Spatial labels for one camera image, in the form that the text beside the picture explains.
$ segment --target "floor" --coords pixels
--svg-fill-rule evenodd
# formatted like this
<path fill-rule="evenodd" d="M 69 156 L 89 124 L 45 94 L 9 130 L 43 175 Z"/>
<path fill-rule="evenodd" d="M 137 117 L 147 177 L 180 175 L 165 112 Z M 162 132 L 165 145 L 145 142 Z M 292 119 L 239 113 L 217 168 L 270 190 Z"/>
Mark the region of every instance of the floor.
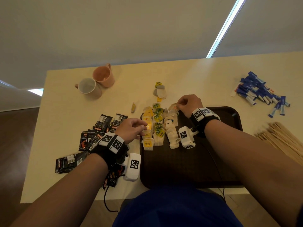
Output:
<path fill-rule="evenodd" d="M 9 226 L 29 206 L 19 202 L 38 112 L 34 108 L 0 113 L 0 227 Z M 225 197 L 245 227 L 279 226 L 250 194 Z M 115 210 L 122 200 L 106 203 Z M 106 210 L 103 201 L 95 201 L 81 226 L 111 226 L 116 216 Z"/>

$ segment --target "white table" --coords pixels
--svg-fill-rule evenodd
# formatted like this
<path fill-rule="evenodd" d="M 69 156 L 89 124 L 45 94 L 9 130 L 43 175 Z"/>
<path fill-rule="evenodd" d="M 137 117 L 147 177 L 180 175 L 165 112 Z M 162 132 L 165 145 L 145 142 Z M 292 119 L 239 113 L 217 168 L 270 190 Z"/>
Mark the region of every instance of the white table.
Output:
<path fill-rule="evenodd" d="M 116 113 L 139 118 L 142 109 L 156 102 L 153 95 L 156 81 L 165 85 L 168 97 L 163 107 L 185 94 L 196 94 L 206 107 L 230 106 L 240 114 L 243 131 L 253 134 L 264 129 L 267 122 L 282 122 L 301 141 L 303 121 L 303 52 L 274 53 L 239 57 L 222 57 L 183 61 L 156 62 L 112 66 L 116 82 L 97 100 L 87 100 L 74 85 L 82 78 L 91 77 L 95 69 L 78 68 L 47 72 L 44 93 L 37 120 L 34 140 L 28 163 L 21 203 L 33 202 L 64 174 L 55 174 L 55 160 L 78 150 L 80 134 L 92 128 L 101 114 Z M 286 95 L 291 103 L 286 116 L 267 114 L 273 106 L 258 103 L 251 106 L 245 99 L 230 93 L 241 77 L 249 71 L 256 73 L 277 94 Z M 130 113 L 135 102 L 137 110 Z M 139 141 L 131 144 L 131 151 L 139 153 Z M 147 189 L 140 180 L 118 180 L 110 188 L 107 199 L 133 198 Z M 226 189 L 226 194 L 246 193 L 244 189 Z M 100 190 L 96 200 L 102 200 Z"/>

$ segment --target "person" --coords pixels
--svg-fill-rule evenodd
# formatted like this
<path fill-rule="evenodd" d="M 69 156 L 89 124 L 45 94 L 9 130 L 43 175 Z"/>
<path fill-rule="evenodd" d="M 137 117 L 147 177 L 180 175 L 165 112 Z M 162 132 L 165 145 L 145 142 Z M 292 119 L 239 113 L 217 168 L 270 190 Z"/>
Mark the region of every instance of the person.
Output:
<path fill-rule="evenodd" d="M 177 107 L 190 118 L 203 108 L 196 95 Z M 303 226 L 303 167 L 265 142 L 217 119 L 202 128 L 217 155 L 281 226 Z M 126 119 L 115 134 L 125 143 L 139 139 L 147 123 Z M 90 154 L 53 185 L 11 226 L 80 226 L 108 172 L 107 157 Z M 113 226 L 242 226 L 219 196 L 186 187 L 151 189 L 129 202 Z"/>

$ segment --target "ceiling light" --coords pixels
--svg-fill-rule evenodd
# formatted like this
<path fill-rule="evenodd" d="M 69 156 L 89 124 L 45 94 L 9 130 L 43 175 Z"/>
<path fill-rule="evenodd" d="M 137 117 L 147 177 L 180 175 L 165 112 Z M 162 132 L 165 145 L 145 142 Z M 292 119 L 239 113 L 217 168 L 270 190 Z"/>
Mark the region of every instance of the ceiling light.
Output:
<path fill-rule="evenodd" d="M 42 96 L 43 95 L 43 88 L 39 88 L 39 89 L 29 89 L 28 91 L 35 93 L 37 95 Z"/>
<path fill-rule="evenodd" d="M 223 37 L 225 36 L 227 31 L 229 30 L 229 27 L 234 22 L 235 18 L 237 17 L 238 13 L 240 12 L 240 10 L 241 10 L 241 8 L 242 8 L 242 6 L 244 5 L 245 2 L 246 2 L 246 0 L 237 0 L 236 1 L 234 7 L 230 11 L 224 25 L 222 26 L 222 29 L 220 30 L 216 40 L 214 41 L 214 44 L 212 45 L 210 51 L 208 52 L 206 58 L 211 58 L 213 56 L 214 52 L 216 51 L 217 47 L 221 43 Z"/>

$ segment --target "black cable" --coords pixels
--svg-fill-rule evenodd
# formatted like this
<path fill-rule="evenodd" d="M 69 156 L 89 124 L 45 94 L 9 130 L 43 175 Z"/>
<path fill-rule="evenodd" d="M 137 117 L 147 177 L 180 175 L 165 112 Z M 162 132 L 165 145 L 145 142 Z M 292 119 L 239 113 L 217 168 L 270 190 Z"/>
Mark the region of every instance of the black cable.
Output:
<path fill-rule="evenodd" d="M 215 164 L 215 166 L 216 166 L 216 168 L 217 168 L 217 171 L 218 171 L 218 173 L 219 173 L 219 176 L 220 176 L 220 178 L 221 178 L 222 185 L 223 185 L 223 198 L 224 198 L 224 202 L 226 203 L 225 194 L 224 194 L 224 192 L 225 192 L 224 181 L 223 181 L 223 178 L 222 178 L 222 176 L 221 176 L 221 174 L 220 174 L 220 171 L 219 171 L 219 168 L 218 168 L 218 166 L 217 166 L 217 164 L 216 164 L 216 161 L 214 160 L 213 156 L 211 155 L 209 149 L 207 149 L 207 148 L 204 146 L 204 144 L 203 144 L 202 142 L 200 142 L 200 144 L 208 151 L 210 157 L 212 158 L 212 160 L 213 160 L 213 162 L 214 162 L 214 164 Z"/>
<path fill-rule="evenodd" d="M 104 199 L 103 199 L 103 200 L 104 200 L 104 205 L 105 205 L 106 209 L 107 209 L 109 212 L 117 212 L 117 213 L 119 214 L 119 211 L 118 211 L 118 210 L 110 210 L 110 209 L 107 207 L 107 205 L 106 205 L 105 196 L 106 196 L 106 193 L 107 193 L 108 188 L 109 188 L 109 186 L 107 186 L 107 188 L 106 188 L 106 190 L 105 190 L 105 193 L 104 193 Z"/>

